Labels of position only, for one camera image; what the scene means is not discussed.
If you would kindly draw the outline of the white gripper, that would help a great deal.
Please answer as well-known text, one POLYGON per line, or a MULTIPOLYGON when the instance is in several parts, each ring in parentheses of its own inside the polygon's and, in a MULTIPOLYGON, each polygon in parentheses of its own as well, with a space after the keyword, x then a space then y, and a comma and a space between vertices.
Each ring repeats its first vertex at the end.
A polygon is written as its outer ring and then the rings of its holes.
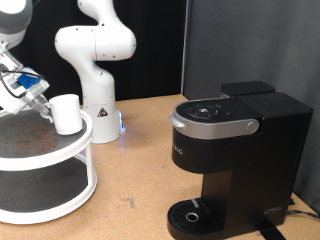
POLYGON ((11 114, 29 107, 54 122, 49 100, 43 95, 43 76, 24 67, 9 52, 0 54, 0 106, 11 114))

